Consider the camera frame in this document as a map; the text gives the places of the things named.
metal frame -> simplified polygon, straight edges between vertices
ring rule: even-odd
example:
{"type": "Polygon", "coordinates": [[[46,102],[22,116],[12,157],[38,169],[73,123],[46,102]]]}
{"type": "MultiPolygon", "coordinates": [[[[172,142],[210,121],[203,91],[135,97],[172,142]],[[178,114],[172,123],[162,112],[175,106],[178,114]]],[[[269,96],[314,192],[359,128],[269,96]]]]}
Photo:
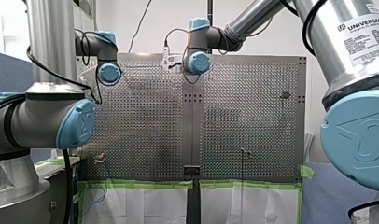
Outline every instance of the metal frame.
{"type": "MultiPolygon", "coordinates": [[[[147,71],[147,64],[153,62],[153,64],[157,64],[161,62],[162,56],[160,54],[150,54],[147,56],[140,54],[119,54],[120,66],[122,66],[124,72],[128,71],[128,69],[135,69],[133,66],[145,66],[144,68],[147,71]]],[[[306,74],[306,59],[303,57],[276,57],[276,56],[219,56],[213,55],[211,56],[211,60],[214,63],[276,63],[276,64],[295,64],[297,68],[297,89],[295,97],[298,97],[298,103],[296,107],[296,119],[295,125],[296,129],[296,153],[295,153],[295,164],[298,164],[298,169],[293,176],[287,176],[286,178],[275,178],[275,177],[263,177],[257,178],[254,176],[247,177],[246,179],[254,179],[254,180],[262,180],[262,181],[273,181],[280,183],[293,183],[293,182],[301,182],[301,170],[300,165],[303,162],[303,137],[304,137],[304,97],[305,97],[305,74],[306,74]]],[[[85,68],[81,65],[81,62],[78,62],[79,67],[82,67],[80,70],[84,70],[85,68]]],[[[92,60],[90,66],[95,66],[96,61],[92,60]]],[[[198,82],[195,85],[189,84],[186,79],[184,79],[183,72],[177,67],[172,69],[172,71],[164,71],[160,74],[169,74],[169,76],[181,76],[181,107],[182,107],[182,174],[177,176],[177,179],[172,179],[171,177],[166,178],[144,178],[142,176],[136,176],[136,179],[139,180],[183,180],[183,179],[199,179],[204,178],[203,176],[193,173],[186,174],[185,171],[192,170],[196,171],[196,169],[201,168],[202,172],[202,160],[201,160],[201,142],[203,136],[203,123],[204,123],[204,77],[207,77],[210,73],[215,73],[212,70],[208,73],[201,76],[198,82]]],[[[191,81],[196,79],[196,76],[187,75],[187,78],[191,81]]],[[[121,82],[125,82],[125,74],[122,78],[121,82]]],[[[101,152],[97,148],[92,148],[91,156],[88,158],[91,159],[91,163],[89,165],[93,165],[92,156],[94,156],[95,152],[101,152]]],[[[100,178],[105,178],[105,172],[100,171],[100,178]]],[[[113,176],[115,178],[134,178],[134,176],[113,176]]],[[[240,179],[241,176],[231,176],[231,178],[240,179]]]]}

white wall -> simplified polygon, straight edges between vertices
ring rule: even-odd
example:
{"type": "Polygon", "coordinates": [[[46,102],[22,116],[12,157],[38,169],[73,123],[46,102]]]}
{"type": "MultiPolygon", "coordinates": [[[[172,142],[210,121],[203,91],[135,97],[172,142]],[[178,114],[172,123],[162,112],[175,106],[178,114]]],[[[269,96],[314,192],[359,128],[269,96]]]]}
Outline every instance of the white wall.
{"type": "MultiPolygon", "coordinates": [[[[127,52],[131,38],[143,14],[148,0],[97,0],[97,23],[99,30],[116,33],[120,52],[127,52]]],[[[214,25],[225,27],[253,0],[215,0],[214,25]]],[[[187,29],[190,19],[207,17],[207,0],[153,1],[134,41],[132,52],[161,53],[165,35],[173,28],[187,29]]],[[[317,60],[302,43],[302,23],[287,10],[274,17],[270,27],[261,35],[249,38],[236,54],[245,55],[295,55],[306,56],[307,90],[305,130],[316,136],[311,149],[312,161],[326,161],[320,144],[319,127],[325,115],[321,100],[328,85],[317,60]]],[[[171,35],[172,52],[181,53],[187,44],[185,34],[171,35]]]]}
{"type": "MultiPolygon", "coordinates": [[[[0,0],[0,53],[29,61],[26,50],[30,39],[25,12],[22,0],[0,0]]],[[[74,21],[77,29],[94,30],[92,19],[77,5],[74,5],[74,21]]]]}

metal post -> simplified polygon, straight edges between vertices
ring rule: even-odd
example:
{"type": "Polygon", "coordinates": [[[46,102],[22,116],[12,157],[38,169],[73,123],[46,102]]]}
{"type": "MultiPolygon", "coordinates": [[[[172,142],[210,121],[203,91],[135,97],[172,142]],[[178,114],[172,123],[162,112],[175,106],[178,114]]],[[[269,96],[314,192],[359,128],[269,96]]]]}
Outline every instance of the metal post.
{"type": "MultiPolygon", "coordinates": [[[[210,26],[213,26],[213,0],[207,0],[207,19],[210,21],[210,26]]],[[[208,54],[212,54],[213,50],[208,49],[208,54]]]]}
{"type": "MultiPolygon", "coordinates": [[[[73,3],[71,0],[27,0],[32,53],[49,70],[77,80],[73,3]]],[[[77,93],[81,89],[33,64],[30,93],[77,93]]]]}

wire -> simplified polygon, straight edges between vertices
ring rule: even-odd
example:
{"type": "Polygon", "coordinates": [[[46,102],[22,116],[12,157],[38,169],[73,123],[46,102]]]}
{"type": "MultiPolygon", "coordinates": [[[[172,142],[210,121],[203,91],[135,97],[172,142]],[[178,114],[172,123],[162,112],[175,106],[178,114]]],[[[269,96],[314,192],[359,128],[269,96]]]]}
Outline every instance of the wire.
{"type": "Polygon", "coordinates": [[[359,205],[359,206],[356,206],[356,207],[349,209],[349,211],[347,212],[347,215],[349,216],[350,219],[352,219],[352,216],[355,212],[362,210],[364,208],[374,207],[374,206],[378,206],[378,205],[379,205],[379,201],[375,201],[375,202],[371,202],[371,203],[364,203],[362,205],[359,205]]]}
{"type": "Polygon", "coordinates": [[[25,94],[24,93],[19,93],[16,95],[8,96],[6,98],[3,98],[0,100],[0,110],[7,105],[11,105],[13,103],[20,103],[25,100],[25,94]]]}
{"type": "Polygon", "coordinates": [[[184,76],[184,79],[186,79],[186,81],[187,81],[189,84],[191,84],[191,85],[195,85],[195,84],[199,81],[199,78],[201,77],[201,75],[198,75],[198,77],[195,79],[195,81],[194,81],[194,82],[191,82],[191,81],[189,81],[189,79],[187,78],[186,74],[183,74],[183,76],[184,76]]]}
{"type": "Polygon", "coordinates": [[[262,34],[262,32],[264,32],[264,31],[269,27],[269,25],[271,25],[273,19],[274,19],[274,18],[270,18],[269,21],[268,21],[268,23],[266,24],[266,26],[265,26],[262,30],[260,30],[259,32],[256,32],[256,33],[253,34],[253,35],[248,35],[247,37],[253,37],[253,36],[256,36],[256,35],[260,35],[260,34],[262,34]]]}
{"type": "Polygon", "coordinates": [[[164,40],[164,46],[165,47],[169,47],[169,45],[167,44],[167,39],[169,38],[169,35],[171,35],[172,33],[176,32],[176,31],[181,31],[181,32],[186,33],[186,34],[188,33],[188,31],[186,31],[184,29],[180,29],[180,28],[175,28],[175,29],[169,31],[169,33],[166,35],[165,40],[164,40]]]}
{"type": "Polygon", "coordinates": [[[169,65],[169,69],[172,69],[172,68],[174,68],[174,67],[176,67],[176,66],[179,66],[179,65],[182,65],[183,63],[174,63],[174,64],[172,64],[172,65],[169,65]]]}
{"type": "Polygon", "coordinates": [[[285,6],[286,9],[288,9],[288,11],[290,11],[292,14],[298,16],[298,11],[294,9],[294,7],[292,7],[288,2],[287,0],[279,0],[283,6],[285,6]]]}
{"type": "Polygon", "coordinates": [[[132,51],[132,47],[133,47],[133,42],[134,42],[134,39],[137,37],[139,31],[140,31],[140,27],[141,27],[141,23],[143,22],[143,19],[146,17],[146,14],[147,14],[147,11],[148,11],[148,8],[149,8],[149,5],[151,4],[152,0],[149,0],[148,1],[148,4],[146,6],[146,10],[144,10],[144,13],[143,13],[143,16],[142,18],[140,19],[140,22],[137,26],[137,30],[136,30],[136,33],[134,33],[133,37],[132,37],[132,41],[131,41],[131,46],[129,47],[129,51],[128,53],[130,53],[132,51]]]}
{"type": "Polygon", "coordinates": [[[68,149],[63,150],[64,168],[66,173],[66,206],[64,211],[63,224],[68,224],[71,216],[71,205],[73,203],[73,174],[70,165],[70,156],[68,149]]]}
{"type": "Polygon", "coordinates": [[[221,49],[219,49],[218,50],[218,52],[221,54],[221,55],[226,55],[227,53],[228,53],[228,48],[230,47],[229,45],[228,45],[228,39],[227,39],[227,36],[225,36],[224,35],[224,33],[222,32],[222,30],[220,29],[220,28],[218,28],[218,31],[219,31],[219,33],[222,35],[222,37],[224,38],[224,40],[225,40],[225,44],[226,44],[226,50],[225,50],[225,52],[221,52],[221,49]]]}
{"type": "Polygon", "coordinates": [[[81,50],[82,50],[82,62],[84,63],[85,66],[88,66],[90,64],[90,61],[91,61],[91,49],[90,49],[90,46],[91,46],[91,41],[89,40],[89,38],[84,34],[83,31],[81,30],[78,30],[78,29],[74,29],[75,31],[78,31],[81,33],[81,40],[80,40],[80,44],[81,44],[81,50]],[[87,44],[88,44],[88,60],[85,62],[85,49],[84,49],[84,39],[87,41],[87,44]]]}
{"type": "Polygon", "coordinates": [[[87,207],[86,211],[83,212],[82,214],[74,214],[76,217],[85,217],[85,216],[88,214],[88,212],[91,210],[91,208],[92,208],[95,204],[102,203],[102,202],[105,200],[105,198],[106,198],[106,196],[107,196],[107,193],[108,193],[108,185],[107,185],[107,184],[108,184],[108,180],[111,179],[111,173],[110,173],[110,169],[109,169],[108,164],[107,164],[106,161],[104,161],[104,164],[105,164],[105,168],[106,168],[106,170],[107,170],[107,175],[108,175],[108,177],[107,177],[107,179],[105,180],[105,187],[104,187],[104,188],[103,188],[103,187],[100,188],[100,189],[102,190],[102,192],[103,192],[102,196],[100,196],[99,198],[97,198],[97,199],[96,199],[95,201],[93,201],[93,202],[88,202],[88,201],[85,201],[84,199],[81,199],[81,196],[78,195],[78,196],[76,197],[76,199],[77,199],[77,198],[81,199],[81,201],[84,202],[85,204],[87,204],[88,207],[87,207]]]}
{"type": "Polygon", "coordinates": [[[309,14],[306,16],[305,22],[303,23],[302,27],[302,41],[305,47],[309,50],[309,52],[316,57],[315,51],[313,50],[312,46],[310,45],[308,41],[308,34],[310,33],[310,27],[312,25],[313,20],[315,19],[315,16],[317,12],[320,10],[320,8],[327,2],[327,0],[319,0],[309,11],[309,14]]]}
{"type": "Polygon", "coordinates": [[[62,77],[61,75],[49,70],[44,64],[42,64],[38,59],[35,58],[35,56],[32,54],[32,50],[31,50],[30,46],[29,46],[29,48],[27,48],[26,54],[27,54],[27,57],[30,59],[30,61],[32,61],[32,63],[34,63],[35,65],[37,65],[38,67],[40,67],[44,71],[48,72],[52,76],[57,77],[58,79],[66,81],[68,83],[74,84],[76,86],[79,86],[82,88],[82,90],[91,90],[91,87],[88,85],[73,81],[67,77],[62,77]]]}

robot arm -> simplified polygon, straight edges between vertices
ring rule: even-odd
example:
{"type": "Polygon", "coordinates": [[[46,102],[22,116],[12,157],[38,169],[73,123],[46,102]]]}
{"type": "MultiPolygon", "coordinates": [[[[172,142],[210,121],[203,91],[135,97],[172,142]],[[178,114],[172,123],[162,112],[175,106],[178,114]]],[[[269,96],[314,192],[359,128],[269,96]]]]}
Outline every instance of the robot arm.
{"type": "MultiPolygon", "coordinates": [[[[329,83],[322,146],[343,174],[379,190],[379,11],[373,0],[329,0],[318,11],[317,0],[293,2],[303,22],[316,11],[307,34],[329,83]]],[[[210,67],[207,49],[239,50],[282,8],[280,0],[256,0],[224,30],[192,20],[184,69],[200,76],[210,67]]]]}

